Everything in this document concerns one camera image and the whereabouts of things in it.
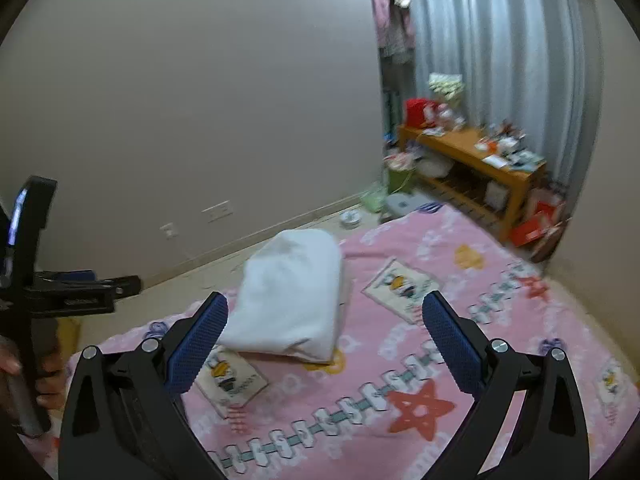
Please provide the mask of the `person's left hand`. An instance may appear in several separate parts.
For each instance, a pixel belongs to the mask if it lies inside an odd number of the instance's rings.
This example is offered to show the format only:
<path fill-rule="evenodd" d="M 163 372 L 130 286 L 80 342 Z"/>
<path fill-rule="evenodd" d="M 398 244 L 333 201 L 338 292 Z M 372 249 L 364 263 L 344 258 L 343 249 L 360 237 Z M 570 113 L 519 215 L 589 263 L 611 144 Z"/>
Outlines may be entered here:
<path fill-rule="evenodd" d="M 1 344 L 1 408 L 10 415 L 13 413 L 13 402 L 6 378 L 17 376 L 21 371 L 22 364 L 16 354 L 6 344 Z M 37 403 L 48 411 L 62 410 L 66 399 L 66 371 L 58 340 L 51 349 L 40 354 L 35 378 Z"/>

